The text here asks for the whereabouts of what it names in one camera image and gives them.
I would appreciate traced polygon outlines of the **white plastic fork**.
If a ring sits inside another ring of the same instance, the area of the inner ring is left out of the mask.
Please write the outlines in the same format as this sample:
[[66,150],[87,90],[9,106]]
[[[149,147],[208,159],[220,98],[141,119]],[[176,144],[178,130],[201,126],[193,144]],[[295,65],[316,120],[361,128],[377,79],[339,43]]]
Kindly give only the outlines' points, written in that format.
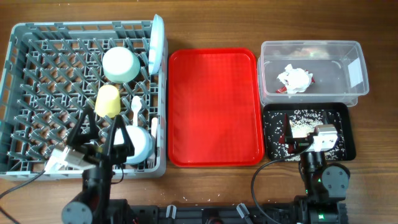
[[150,134],[152,136],[152,154],[147,158],[147,166],[149,169],[153,169],[155,167],[155,149],[157,142],[157,127],[158,127],[158,118],[154,117],[151,120],[151,130]]

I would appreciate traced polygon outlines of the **light blue plate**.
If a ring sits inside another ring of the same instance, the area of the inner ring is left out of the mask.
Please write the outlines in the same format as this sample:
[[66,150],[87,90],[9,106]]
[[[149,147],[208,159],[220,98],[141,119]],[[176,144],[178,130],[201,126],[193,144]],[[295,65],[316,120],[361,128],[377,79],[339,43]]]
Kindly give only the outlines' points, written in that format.
[[152,29],[149,46],[149,73],[151,75],[157,73],[162,61],[162,54],[165,40],[165,26],[163,18],[158,14],[154,16],[152,21]]

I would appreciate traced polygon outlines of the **rice and food scraps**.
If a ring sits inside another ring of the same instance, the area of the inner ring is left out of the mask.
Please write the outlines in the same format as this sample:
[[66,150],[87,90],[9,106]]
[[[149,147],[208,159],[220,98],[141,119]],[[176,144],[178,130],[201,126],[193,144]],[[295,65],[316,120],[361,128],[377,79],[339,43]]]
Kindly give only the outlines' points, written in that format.
[[335,110],[281,110],[266,111],[264,114],[264,133],[266,134],[266,150],[270,160],[276,160],[289,155],[287,144],[279,144],[284,127],[284,115],[288,114],[293,137],[303,138],[312,133],[315,126],[323,124],[322,111],[326,111],[330,124],[334,125],[339,134],[336,146],[325,153],[329,161],[343,161],[347,159],[345,138],[340,113]]

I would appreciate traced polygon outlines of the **mint green bowl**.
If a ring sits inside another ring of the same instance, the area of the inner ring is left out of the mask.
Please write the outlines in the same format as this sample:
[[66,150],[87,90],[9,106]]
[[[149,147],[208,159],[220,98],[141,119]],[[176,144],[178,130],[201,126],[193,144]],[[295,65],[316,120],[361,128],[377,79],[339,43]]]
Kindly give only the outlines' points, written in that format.
[[135,79],[140,72],[140,61],[129,49],[113,47],[102,59],[105,77],[113,83],[128,83]]

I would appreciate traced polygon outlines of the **yellow plastic cup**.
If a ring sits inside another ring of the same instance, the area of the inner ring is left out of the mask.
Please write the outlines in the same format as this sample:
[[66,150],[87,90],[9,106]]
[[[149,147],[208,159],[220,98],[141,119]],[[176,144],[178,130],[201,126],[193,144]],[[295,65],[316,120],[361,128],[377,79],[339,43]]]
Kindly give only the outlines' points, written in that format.
[[104,85],[98,90],[95,112],[98,116],[104,118],[115,117],[121,111],[119,90],[113,85]]

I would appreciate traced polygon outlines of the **white plastic spoon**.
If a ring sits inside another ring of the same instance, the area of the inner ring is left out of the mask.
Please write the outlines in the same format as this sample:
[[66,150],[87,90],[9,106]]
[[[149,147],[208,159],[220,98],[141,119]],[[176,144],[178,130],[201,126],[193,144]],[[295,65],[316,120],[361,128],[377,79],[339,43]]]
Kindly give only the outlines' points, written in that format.
[[142,108],[141,98],[139,96],[134,96],[131,101],[131,110],[133,112],[133,122],[134,126],[138,126],[139,112]]

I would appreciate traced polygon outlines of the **light blue bowl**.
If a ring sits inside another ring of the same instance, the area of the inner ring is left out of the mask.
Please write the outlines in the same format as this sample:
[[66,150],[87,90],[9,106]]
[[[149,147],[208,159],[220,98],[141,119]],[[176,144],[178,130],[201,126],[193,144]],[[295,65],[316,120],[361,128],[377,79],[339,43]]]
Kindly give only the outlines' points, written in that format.
[[146,129],[134,125],[127,125],[126,130],[134,146],[134,155],[127,156],[125,164],[141,163],[154,151],[152,136]]

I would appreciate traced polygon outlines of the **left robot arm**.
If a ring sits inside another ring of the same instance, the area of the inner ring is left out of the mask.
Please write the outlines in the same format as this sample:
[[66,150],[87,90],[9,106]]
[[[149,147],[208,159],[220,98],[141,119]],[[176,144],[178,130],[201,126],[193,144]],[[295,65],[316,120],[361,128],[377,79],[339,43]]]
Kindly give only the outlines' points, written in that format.
[[113,166],[126,162],[135,148],[120,115],[114,117],[106,142],[98,147],[90,144],[99,138],[92,108],[86,107],[66,140],[65,162],[79,167],[82,191],[62,210],[64,223],[137,223],[126,199],[110,199]]

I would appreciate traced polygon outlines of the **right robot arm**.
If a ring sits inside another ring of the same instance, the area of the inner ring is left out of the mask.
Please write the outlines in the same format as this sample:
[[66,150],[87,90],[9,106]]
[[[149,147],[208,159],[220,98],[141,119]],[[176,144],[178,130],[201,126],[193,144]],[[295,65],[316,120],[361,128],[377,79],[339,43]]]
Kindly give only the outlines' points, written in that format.
[[328,164],[325,157],[338,143],[339,136],[334,125],[324,123],[305,137],[295,137],[285,115],[280,142],[288,145],[288,153],[300,156],[299,171],[306,190],[305,196],[294,198],[292,223],[348,223],[342,201],[346,198],[350,172],[341,164]]

